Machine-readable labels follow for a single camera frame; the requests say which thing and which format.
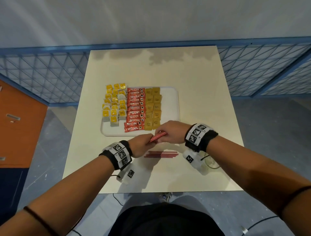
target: cable connector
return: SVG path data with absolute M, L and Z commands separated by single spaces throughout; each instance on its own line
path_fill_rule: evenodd
M 248 230 L 246 228 L 244 228 L 243 226 L 241 226 L 241 228 L 242 228 L 243 234 L 244 235 L 247 234 Z

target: person's left arm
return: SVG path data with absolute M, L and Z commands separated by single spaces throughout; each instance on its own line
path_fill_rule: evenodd
M 154 147 L 148 143 L 153 135 L 139 135 L 130 139 L 133 157 L 142 156 Z M 100 155 L 29 204 L 29 208 L 39 215 L 59 235 L 66 235 L 82 217 L 114 171 L 111 161 Z M 25 210 L 0 227 L 0 235 L 47 235 L 50 233 Z

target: gray pants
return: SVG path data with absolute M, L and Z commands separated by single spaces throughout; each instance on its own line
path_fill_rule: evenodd
M 148 194 L 148 195 L 134 194 L 124 204 L 119 215 L 123 213 L 125 210 L 133 206 L 144 206 L 144 205 L 151 205 L 151 204 L 156 204 L 156 203 L 160 203 L 160 200 L 158 197 L 156 197 L 155 194 Z M 176 204 L 179 206 L 183 206 L 184 208 L 187 208 L 189 210 L 200 211 L 211 216 L 206 210 L 205 206 L 203 206 L 202 203 L 200 203 L 198 199 L 196 199 L 193 196 L 189 196 L 189 195 L 181 196 L 175 199 L 174 201 L 170 202 L 169 204 Z

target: table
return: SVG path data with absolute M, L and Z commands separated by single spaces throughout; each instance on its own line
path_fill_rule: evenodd
M 107 145 L 131 138 L 100 132 L 105 85 L 122 82 L 133 87 L 175 87 L 181 122 L 205 123 L 243 145 L 216 46 L 91 51 L 63 178 L 96 158 Z M 165 145 L 184 150 L 184 145 Z M 140 182 L 126 186 L 111 177 L 100 193 L 241 190 L 221 168 L 202 175 L 181 155 L 135 159 L 133 164 L 146 170 Z

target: forearm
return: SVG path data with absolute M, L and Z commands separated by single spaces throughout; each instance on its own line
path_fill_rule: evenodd
M 247 193 L 274 213 L 297 189 L 310 181 L 289 168 L 221 136 L 212 139 L 207 153 Z
M 29 208 L 57 233 L 66 235 L 85 213 L 113 171 L 114 167 L 109 159 L 99 156 L 35 199 L 30 203 Z M 38 226 L 36 220 L 27 214 L 25 211 L 19 212 L 1 227 L 1 233 L 49 235 L 42 226 Z M 20 231 L 16 230 L 14 225 L 18 225 Z

